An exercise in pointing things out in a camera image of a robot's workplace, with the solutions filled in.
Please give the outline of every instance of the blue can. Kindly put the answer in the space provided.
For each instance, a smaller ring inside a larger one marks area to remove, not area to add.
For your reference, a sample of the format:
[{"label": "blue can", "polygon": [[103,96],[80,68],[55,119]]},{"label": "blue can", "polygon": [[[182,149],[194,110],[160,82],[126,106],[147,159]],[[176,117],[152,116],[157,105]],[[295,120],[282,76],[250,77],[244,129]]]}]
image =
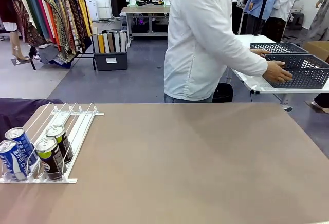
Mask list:
[{"label": "blue can", "polygon": [[29,163],[29,166],[32,166],[36,163],[36,161],[38,160],[37,155],[35,152],[33,152],[34,147],[30,143],[30,140],[28,139],[23,128],[16,127],[10,129],[5,133],[5,137],[7,139],[12,139],[17,142],[17,145],[21,150],[25,160]]},{"label": "blue can", "polygon": [[9,139],[0,143],[0,158],[6,165],[13,180],[27,180],[27,175],[31,170],[28,166],[26,171],[26,160],[16,141]]}]

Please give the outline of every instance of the maroon sweater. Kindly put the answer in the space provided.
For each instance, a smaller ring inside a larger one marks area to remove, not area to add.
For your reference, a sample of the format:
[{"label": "maroon sweater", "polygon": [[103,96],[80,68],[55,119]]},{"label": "maroon sweater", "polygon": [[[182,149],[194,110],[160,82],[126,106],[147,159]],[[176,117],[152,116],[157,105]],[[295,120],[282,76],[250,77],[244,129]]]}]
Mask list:
[{"label": "maroon sweater", "polygon": [[0,0],[0,18],[2,22],[16,22],[16,12],[12,0]]}]

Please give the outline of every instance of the white skirt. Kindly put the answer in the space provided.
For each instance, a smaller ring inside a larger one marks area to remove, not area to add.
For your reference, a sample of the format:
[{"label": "white skirt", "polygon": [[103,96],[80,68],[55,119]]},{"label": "white skirt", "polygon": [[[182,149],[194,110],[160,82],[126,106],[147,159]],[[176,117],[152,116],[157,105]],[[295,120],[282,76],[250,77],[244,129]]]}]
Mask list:
[{"label": "white skirt", "polygon": [[17,31],[17,24],[13,22],[2,22],[4,24],[5,30],[9,32]]}]

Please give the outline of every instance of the white sleeve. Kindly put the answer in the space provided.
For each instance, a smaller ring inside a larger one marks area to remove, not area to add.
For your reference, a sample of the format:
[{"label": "white sleeve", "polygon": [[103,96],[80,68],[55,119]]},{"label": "white sleeve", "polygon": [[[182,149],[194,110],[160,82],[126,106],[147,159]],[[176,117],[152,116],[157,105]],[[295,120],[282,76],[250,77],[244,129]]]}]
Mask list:
[{"label": "white sleeve", "polygon": [[223,6],[230,0],[184,0],[182,14],[199,44],[216,59],[243,74],[261,76],[267,62],[246,48],[233,34]]}]

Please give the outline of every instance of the white wire rack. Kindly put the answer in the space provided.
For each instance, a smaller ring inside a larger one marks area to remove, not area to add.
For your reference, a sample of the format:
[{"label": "white wire rack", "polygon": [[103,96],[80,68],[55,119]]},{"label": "white wire rack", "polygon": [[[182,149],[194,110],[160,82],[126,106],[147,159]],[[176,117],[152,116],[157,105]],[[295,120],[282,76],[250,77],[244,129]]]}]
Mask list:
[{"label": "white wire rack", "polygon": [[[38,117],[33,121],[33,123],[26,129],[25,132],[28,132],[35,124],[40,123],[41,116],[45,114],[46,110],[49,110],[48,107],[51,103],[46,105],[42,112],[38,115]],[[83,144],[83,141],[88,133],[88,130],[92,124],[92,121],[95,116],[97,115],[104,115],[104,113],[98,112],[97,107],[94,103],[91,103],[87,110],[83,110],[81,105],[75,103],[74,105],[69,105],[65,103],[60,109],[56,105],[54,105],[53,110],[50,112],[48,117],[43,121],[42,125],[39,127],[37,132],[34,134],[33,137],[30,138],[30,141],[34,141],[34,138],[37,134],[40,134],[38,138],[35,140],[33,144],[38,142],[39,140],[46,137],[46,130],[52,125],[63,125],[66,128],[67,138],[70,142],[70,147],[73,152],[73,158],[71,162],[66,163],[67,170],[62,175],[62,180],[59,181],[51,181],[48,179],[47,174],[43,167],[41,167],[40,159],[38,158],[37,162],[30,167],[31,173],[28,174],[27,180],[16,182],[11,180],[10,174],[5,172],[4,165],[2,165],[0,183],[15,183],[15,184],[40,184],[40,183],[51,183],[51,184],[69,184],[69,183],[77,183],[78,179],[76,178],[69,178],[71,170],[74,166],[74,163],[79,155],[79,151]],[[65,125],[67,120],[73,116],[69,125]]]}]

